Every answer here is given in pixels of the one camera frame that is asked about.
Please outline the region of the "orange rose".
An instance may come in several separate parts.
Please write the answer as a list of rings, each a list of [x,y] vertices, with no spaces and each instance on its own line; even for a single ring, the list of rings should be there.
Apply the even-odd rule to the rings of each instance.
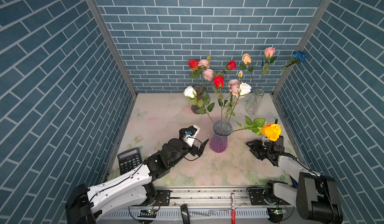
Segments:
[[[256,118],[252,120],[250,117],[246,116],[244,124],[237,121],[236,124],[239,129],[233,130],[233,132],[249,130],[258,136],[265,136],[268,140],[273,142],[276,142],[282,133],[282,128],[279,124],[267,124],[266,119],[264,118]]]

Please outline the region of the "blue purple gradient vase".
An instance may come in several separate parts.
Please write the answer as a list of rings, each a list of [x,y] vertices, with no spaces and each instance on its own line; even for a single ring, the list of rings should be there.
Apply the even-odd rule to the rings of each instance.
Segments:
[[[227,149],[228,137],[231,135],[232,125],[223,120],[219,120],[213,125],[214,136],[211,140],[210,147],[216,153],[223,153]]]

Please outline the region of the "clear ribbed glass vase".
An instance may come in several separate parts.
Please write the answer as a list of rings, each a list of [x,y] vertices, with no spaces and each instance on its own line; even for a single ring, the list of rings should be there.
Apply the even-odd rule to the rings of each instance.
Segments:
[[[250,115],[255,115],[261,105],[265,92],[263,89],[257,88],[248,99],[245,111]]]

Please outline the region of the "small white flower spray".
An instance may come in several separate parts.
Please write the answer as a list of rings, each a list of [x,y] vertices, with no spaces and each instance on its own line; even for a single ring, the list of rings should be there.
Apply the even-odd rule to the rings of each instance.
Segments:
[[[207,114],[209,119],[211,120],[211,122],[214,123],[214,121],[213,121],[213,119],[212,119],[212,117],[210,115],[210,112],[213,110],[215,104],[211,103],[211,98],[209,97],[207,92],[205,92],[203,94],[202,99],[200,101],[197,101],[197,99],[196,99],[197,93],[196,93],[195,89],[192,86],[188,86],[184,90],[183,94],[188,99],[188,102],[191,105],[192,104],[197,104],[199,106],[199,109],[197,110],[197,114],[198,115]]]

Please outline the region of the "dark purple ribbed vase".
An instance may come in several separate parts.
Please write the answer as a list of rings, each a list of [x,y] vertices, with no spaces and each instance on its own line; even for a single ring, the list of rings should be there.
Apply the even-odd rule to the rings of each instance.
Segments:
[[[194,85],[193,88],[195,89],[197,93],[197,101],[200,101],[202,99],[203,94],[206,92],[205,86],[202,85]],[[194,114],[197,114],[197,110],[199,109],[199,106],[197,104],[191,105],[191,110]]]

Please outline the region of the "pink peony spray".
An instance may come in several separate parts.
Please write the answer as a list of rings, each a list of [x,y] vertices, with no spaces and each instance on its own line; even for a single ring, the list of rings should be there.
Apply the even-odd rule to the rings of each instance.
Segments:
[[[201,59],[198,62],[198,69],[202,76],[202,85],[205,85],[214,79],[215,72],[210,69],[211,60],[211,56],[209,55],[206,59]]]
[[[225,120],[227,122],[230,121],[231,117],[235,115],[234,109],[238,104],[238,100],[240,98],[239,92],[240,92],[240,86],[242,84],[242,78],[244,76],[243,71],[239,71],[237,73],[238,79],[230,80],[228,83],[229,88],[229,96],[225,99],[224,107],[226,109],[225,111]]]

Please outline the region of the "cream white rose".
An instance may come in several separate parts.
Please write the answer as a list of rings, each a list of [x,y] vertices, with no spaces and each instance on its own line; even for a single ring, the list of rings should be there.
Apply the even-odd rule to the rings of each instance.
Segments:
[[[254,84],[254,66],[252,65],[251,56],[246,53],[242,57],[242,63],[240,64],[241,71],[247,71],[251,75],[250,85]]]

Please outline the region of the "light pink rose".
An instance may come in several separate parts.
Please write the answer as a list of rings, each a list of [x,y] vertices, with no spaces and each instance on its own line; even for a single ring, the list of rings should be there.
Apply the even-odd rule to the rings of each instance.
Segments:
[[[259,85],[261,86],[264,76],[268,74],[270,65],[273,64],[277,56],[275,56],[276,49],[274,47],[268,47],[264,50],[265,59],[262,60],[262,71]]]

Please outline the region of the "blue rose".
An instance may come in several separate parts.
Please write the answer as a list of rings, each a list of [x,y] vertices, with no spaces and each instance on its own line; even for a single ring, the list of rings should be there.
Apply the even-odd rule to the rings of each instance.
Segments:
[[[278,73],[283,74],[289,67],[294,66],[296,64],[301,64],[305,62],[306,59],[307,59],[307,56],[302,51],[297,51],[297,52],[294,51],[292,54],[292,57],[288,61],[286,61],[285,65],[282,68],[280,68],[280,70],[274,75],[272,79],[274,79]]]

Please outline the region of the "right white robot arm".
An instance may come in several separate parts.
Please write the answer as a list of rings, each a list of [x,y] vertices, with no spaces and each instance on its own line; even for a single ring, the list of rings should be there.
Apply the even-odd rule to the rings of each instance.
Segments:
[[[287,153],[284,138],[277,142],[254,140],[247,142],[251,153],[259,160],[268,160],[284,170],[292,184],[268,180],[264,189],[248,188],[251,203],[263,197],[269,205],[290,204],[305,220],[323,224],[341,224],[344,220],[339,190],[334,178],[321,175],[302,164],[297,157]]]

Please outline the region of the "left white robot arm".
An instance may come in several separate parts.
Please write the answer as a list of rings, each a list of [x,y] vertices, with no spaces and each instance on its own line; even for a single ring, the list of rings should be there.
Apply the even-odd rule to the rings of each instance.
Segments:
[[[207,141],[199,147],[189,145],[196,138],[171,139],[160,151],[146,158],[137,168],[111,181],[87,187],[75,187],[65,204],[67,223],[95,224],[120,209],[149,205],[158,195],[153,182],[170,172],[186,155],[201,156]]]

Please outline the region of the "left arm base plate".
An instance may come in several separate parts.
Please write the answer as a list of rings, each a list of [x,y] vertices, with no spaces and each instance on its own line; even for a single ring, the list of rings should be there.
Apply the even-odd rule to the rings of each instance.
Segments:
[[[171,190],[157,190],[157,195],[149,202],[151,207],[167,207],[170,204]]]

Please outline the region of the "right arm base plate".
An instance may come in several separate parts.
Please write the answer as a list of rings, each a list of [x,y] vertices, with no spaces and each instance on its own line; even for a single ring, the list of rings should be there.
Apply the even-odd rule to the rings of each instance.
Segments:
[[[290,204],[278,198],[265,196],[265,189],[259,187],[250,187],[246,189],[252,206],[289,206]]]

